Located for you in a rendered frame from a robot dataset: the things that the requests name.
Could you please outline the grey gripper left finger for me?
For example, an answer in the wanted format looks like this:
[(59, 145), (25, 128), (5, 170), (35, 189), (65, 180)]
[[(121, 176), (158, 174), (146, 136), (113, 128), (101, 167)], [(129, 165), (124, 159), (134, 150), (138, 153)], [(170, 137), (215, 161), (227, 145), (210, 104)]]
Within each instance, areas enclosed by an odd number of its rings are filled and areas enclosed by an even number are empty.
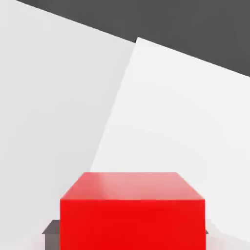
[(60, 250), (60, 221), (52, 220), (41, 235), (32, 239), (29, 250)]

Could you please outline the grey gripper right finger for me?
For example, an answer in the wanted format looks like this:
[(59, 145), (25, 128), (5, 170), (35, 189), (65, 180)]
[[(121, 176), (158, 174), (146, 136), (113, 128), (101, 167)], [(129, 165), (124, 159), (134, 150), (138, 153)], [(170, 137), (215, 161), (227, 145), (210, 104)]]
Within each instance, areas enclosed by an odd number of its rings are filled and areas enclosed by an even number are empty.
[(210, 219), (206, 219), (206, 250), (224, 250), (223, 234), (212, 223)]

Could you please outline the small red cube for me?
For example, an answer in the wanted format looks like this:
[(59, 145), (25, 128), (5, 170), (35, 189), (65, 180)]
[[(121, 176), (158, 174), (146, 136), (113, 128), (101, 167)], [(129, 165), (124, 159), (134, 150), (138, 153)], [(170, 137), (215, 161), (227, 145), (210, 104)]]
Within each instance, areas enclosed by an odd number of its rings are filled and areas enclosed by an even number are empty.
[(86, 172), (60, 200), (60, 250), (206, 250), (205, 199), (175, 172)]

